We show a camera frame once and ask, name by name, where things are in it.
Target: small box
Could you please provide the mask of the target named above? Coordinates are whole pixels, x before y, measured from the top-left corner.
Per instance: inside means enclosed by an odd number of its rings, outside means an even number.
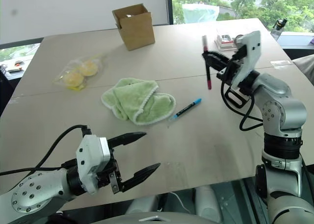
[[[129,51],[155,42],[152,15],[143,4],[113,10],[112,13]]]

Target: blue marker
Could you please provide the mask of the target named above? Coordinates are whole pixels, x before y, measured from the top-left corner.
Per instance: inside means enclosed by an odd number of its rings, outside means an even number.
[[[169,121],[171,120],[175,120],[177,117],[179,117],[181,114],[183,114],[184,112],[188,111],[189,109],[191,109],[192,107],[198,105],[199,103],[201,103],[202,99],[199,98],[197,100],[195,100],[193,103],[191,103],[190,105],[188,105],[186,108],[184,108],[183,110],[179,111],[177,114],[175,114],[174,116],[172,116]]]

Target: water bottle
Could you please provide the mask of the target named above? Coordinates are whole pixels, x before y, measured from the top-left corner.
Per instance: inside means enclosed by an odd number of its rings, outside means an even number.
[[[283,19],[283,20],[277,20],[275,25],[273,26],[272,31],[270,32],[270,34],[274,37],[275,40],[278,40],[281,33],[284,31],[284,27],[287,23],[287,19]]]

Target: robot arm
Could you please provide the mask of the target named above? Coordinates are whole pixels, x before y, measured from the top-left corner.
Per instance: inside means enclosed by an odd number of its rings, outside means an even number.
[[[66,202],[111,184],[113,193],[125,192],[146,180],[160,164],[146,167],[122,182],[114,147],[126,145],[143,132],[127,133],[112,139],[85,135],[76,152],[73,166],[57,171],[36,172],[25,177],[9,192],[0,196],[0,223],[31,223],[59,210]]]
[[[236,40],[238,52],[230,60],[215,52],[204,52],[207,65],[230,85],[224,95],[235,107],[246,102],[236,90],[250,97],[262,113],[264,128],[263,165],[256,168],[256,191],[267,201],[271,223],[314,223],[314,208],[301,199],[302,125],[307,116],[302,102],[294,99],[289,86],[254,66],[261,55],[260,32]],[[232,93],[242,104],[236,104]]]

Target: red marker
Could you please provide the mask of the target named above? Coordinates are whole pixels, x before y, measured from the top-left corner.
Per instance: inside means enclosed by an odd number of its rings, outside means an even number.
[[[206,52],[208,51],[206,35],[202,36],[202,41],[203,41],[203,51]],[[206,75],[207,75],[207,87],[210,90],[211,89],[210,69],[209,69],[209,66],[206,64],[205,64],[205,67],[206,67]]]

